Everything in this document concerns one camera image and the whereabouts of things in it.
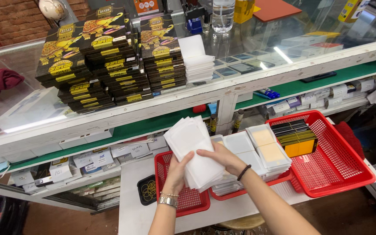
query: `red plastic basket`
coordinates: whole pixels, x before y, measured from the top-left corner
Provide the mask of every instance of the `red plastic basket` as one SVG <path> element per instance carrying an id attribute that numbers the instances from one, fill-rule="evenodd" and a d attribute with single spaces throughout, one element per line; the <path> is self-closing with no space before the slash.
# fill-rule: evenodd
<path id="1" fill-rule="evenodd" d="M 278 177 L 278 179 L 275 179 L 275 180 L 267 182 L 267 185 L 268 186 L 272 186 L 274 184 L 279 184 L 279 183 L 282 183 L 284 181 L 291 180 L 292 176 L 293 176 L 292 175 L 292 171 L 290 169 L 288 169 L 286 172 L 280 174 L 279 177 Z M 214 199 L 219 200 L 219 201 L 224 201 L 224 200 L 227 200 L 227 199 L 230 199 L 230 198 L 233 198 L 233 197 L 236 197 L 236 196 L 240 196 L 240 195 L 243 195 L 243 194 L 247 193 L 246 190 L 239 190 L 239 191 L 236 191 L 236 192 L 233 192 L 233 193 L 229 193 L 229 194 L 226 194 L 226 195 L 217 196 L 213 192 L 212 188 L 209 188 L 208 191 L 210 192 L 211 196 Z"/>
<path id="2" fill-rule="evenodd" d="M 318 146 L 314 153 L 291 158 L 295 191 L 316 198 L 375 182 L 375 175 L 321 112 L 311 110 L 265 123 L 272 126 L 299 119 L 316 134 Z"/>
<path id="3" fill-rule="evenodd" d="M 172 158 L 172 151 L 164 152 L 154 157 L 154 173 L 156 175 L 156 195 L 159 201 L 159 193 L 162 191 L 168 174 L 170 159 Z M 189 187 L 184 187 L 179 193 L 178 209 L 176 210 L 176 217 L 194 214 L 205 211 L 210 208 L 210 197 L 207 190 L 199 193 L 198 190 L 191 190 Z"/>

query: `floor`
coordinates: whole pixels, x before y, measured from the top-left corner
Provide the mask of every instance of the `floor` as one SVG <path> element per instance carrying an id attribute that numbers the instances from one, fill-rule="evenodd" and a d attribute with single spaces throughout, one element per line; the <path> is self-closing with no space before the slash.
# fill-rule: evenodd
<path id="1" fill-rule="evenodd" d="M 372 195 L 362 187 L 296 204 L 294 207 L 323 235 L 376 235 L 376 204 L 372 198 Z M 31 203 L 23 234 L 116 235 L 118 216 L 118 208 L 91 216 L 87 212 Z M 254 231 L 256 235 L 272 234 L 265 224 Z M 180 233 L 180 235 L 194 234 L 219 233 L 209 227 L 201 231 Z M 220 234 L 235 235 L 239 232 L 220 232 Z"/>

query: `hand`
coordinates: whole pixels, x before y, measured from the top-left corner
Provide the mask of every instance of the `hand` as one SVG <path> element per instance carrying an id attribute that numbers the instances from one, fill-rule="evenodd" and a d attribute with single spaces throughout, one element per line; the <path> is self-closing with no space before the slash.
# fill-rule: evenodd
<path id="1" fill-rule="evenodd" d="M 178 160 L 175 157 L 175 154 L 172 154 L 172 158 L 170 159 L 168 176 L 163 185 L 162 192 L 167 194 L 178 195 L 179 192 L 184 187 L 184 170 L 185 165 L 194 157 L 194 151 L 189 152 L 185 157 L 182 159 L 181 162 L 178 163 Z"/>
<path id="2" fill-rule="evenodd" d="M 211 141 L 214 147 L 214 152 L 198 149 L 197 154 L 203 157 L 209 157 L 216 162 L 222 164 L 226 170 L 235 176 L 243 171 L 247 166 L 238 156 L 234 155 L 224 145 Z"/>

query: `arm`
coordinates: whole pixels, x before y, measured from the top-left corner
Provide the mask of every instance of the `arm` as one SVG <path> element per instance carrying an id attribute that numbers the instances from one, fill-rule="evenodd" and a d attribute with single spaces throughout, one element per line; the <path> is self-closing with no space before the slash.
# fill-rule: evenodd
<path id="1" fill-rule="evenodd" d="M 213 142 L 213 147 L 215 152 L 197 150 L 197 154 L 214 159 L 225 166 L 230 174 L 239 176 L 246 163 L 219 143 Z M 243 174 L 240 181 L 274 234 L 320 234 L 300 213 L 269 188 L 251 168 Z"/>
<path id="2" fill-rule="evenodd" d="M 178 195 L 184 188 L 184 170 L 185 165 L 194 157 L 194 152 L 188 153 L 180 163 L 175 155 L 170 160 L 168 176 L 163 185 L 162 192 L 172 195 Z M 175 196 L 166 196 L 177 200 Z M 150 226 L 149 235 L 173 235 L 175 234 L 176 208 L 167 204 L 158 204 L 154 214 L 152 225 Z"/>

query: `green shelf liner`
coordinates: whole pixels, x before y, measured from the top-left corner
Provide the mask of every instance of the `green shelf liner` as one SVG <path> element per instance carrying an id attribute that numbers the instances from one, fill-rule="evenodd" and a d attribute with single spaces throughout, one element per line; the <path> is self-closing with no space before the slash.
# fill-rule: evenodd
<path id="1" fill-rule="evenodd" d="M 346 81 L 355 77 L 362 77 L 364 75 L 376 73 L 376 61 L 372 61 L 372 62 L 368 62 L 364 64 L 358 64 L 358 65 L 347 67 L 344 69 L 338 69 L 338 70 L 335 70 L 335 72 L 337 73 L 337 75 L 334 77 L 320 79 L 320 80 L 310 82 L 310 83 L 305 83 L 305 82 L 301 82 L 300 80 L 297 80 L 297 81 L 287 82 L 287 83 L 269 87 L 269 88 L 280 93 L 281 98 L 282 97 L 287 98 L 289 96 L 292 96 L 293 94 L 304 93 L 305 91 L 308 91 L 311 89 L 316 89 L 319 87 L 328 86 L 333 83 Z M 254 94 L 252 99 L 237 103 L 235 109 L 242 109 L 244 107 L 252 106 L 255 104 L 260 104 L 263 102 L 269 103 L 271 102 L 271 100 L 264 99 Z"/>
<path id="2" fill-rule="evenodd" d="M 160 115 L 157 117 L 151 117 L 151 118 L 137 121 L 134 123 L 129 123 L 126 125 L 118 126 L 114 128 L 113 136 L 110 138 L 92 142 L 92 143 L 86 143 L 80 146 L 71 147 L 71 148 L 67 148 L 64 150 L 59 150 L 53 153 L 48 153 L 43 156 L 36 157 L 25 162 L 13 163 L 11 164 L 10 171 L 18 169 L 18 168 L 24 168 L 30 165 L 38 164 L 44 161 L 50 161 L 55 158 L 81 152 L 87 149 L 93 149 L 98 146 L 106 145 L 106 144 L 117 142 L 120 140 L 125 140 L 133 136 L 140 136 L 145 133 L 150 133 L 150 132 L 162 130 L 165 128 L 169 128 L 173 126 L 181 118 L 195 117 L 198 115 L 201 115 L 202 118 L 210 117 L 211 112 L 208 106 L 207 106 L 206 111 L 202 113 L 194 113 L 192 111 L 192 108 L 188 108 L 188 109 L 183 109 L 180 111 Z"/>

